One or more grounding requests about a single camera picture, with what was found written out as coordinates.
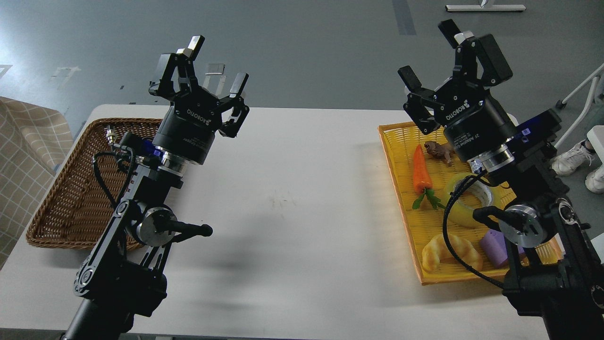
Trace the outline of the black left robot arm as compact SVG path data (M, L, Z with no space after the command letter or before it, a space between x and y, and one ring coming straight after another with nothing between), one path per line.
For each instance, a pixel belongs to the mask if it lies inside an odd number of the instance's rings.
M149 93L170 101L153 138L125 133L117 138L106 127L110 151L126 173L117 196L93 170L108 194L113 214L97 245L78 269L74 294L82 297L64 340L117 340L134 317L149 317L167 296L164 267L173 243L197 235L209 237L207 224L181 222L165 204L172 188L181 188L188 164L203 164L216 133L235 138L250 108L244 103L247 73L238 73L229 95L219 98L203 88L194 61L204 42L193 36L185 48L162 54Z

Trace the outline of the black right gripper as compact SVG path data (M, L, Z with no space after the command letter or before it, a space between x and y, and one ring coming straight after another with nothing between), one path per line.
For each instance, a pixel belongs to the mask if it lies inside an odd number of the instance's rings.
M492 34L462 32L452 19L438 24L455 50L452 77L436 90L424 88L409 65L398 75L410 91L403 109L423 134L444 128L444 135L462 161L498 148L513 137L516 125L483 87L499 85L513 72Z

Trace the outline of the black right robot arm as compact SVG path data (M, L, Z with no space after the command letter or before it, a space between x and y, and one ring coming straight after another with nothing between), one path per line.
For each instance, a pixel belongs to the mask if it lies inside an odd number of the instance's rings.
M462 181L462 191L487 176L507 182L516 198L505 208L481 207L478 222L505 236L509 271L495 284L520 316L541 317L551 340L595 340L603 334L603 265L568 201L568 187L550 169L561 129L554 110L515 125L490 88L512 77L491 34L462 32L451 19L440 31L455 50L453 73L437 90L421 86L410 66L398 73L410 91L404 110L423 134L444 127L462 161L482 171Z

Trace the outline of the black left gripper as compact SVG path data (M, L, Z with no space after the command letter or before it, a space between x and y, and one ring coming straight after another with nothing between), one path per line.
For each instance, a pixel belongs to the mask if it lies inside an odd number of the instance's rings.
M194 164L205 162L217 130L235 138L250 112L243 98L248 73L235 76L228 97L219 99L201 90L193 62L204 42L204 36L192 36L187 47L162 54L149 84L150 95L171 101L155 134L155 146ZM231 115L221 123L218 112L228 110Z

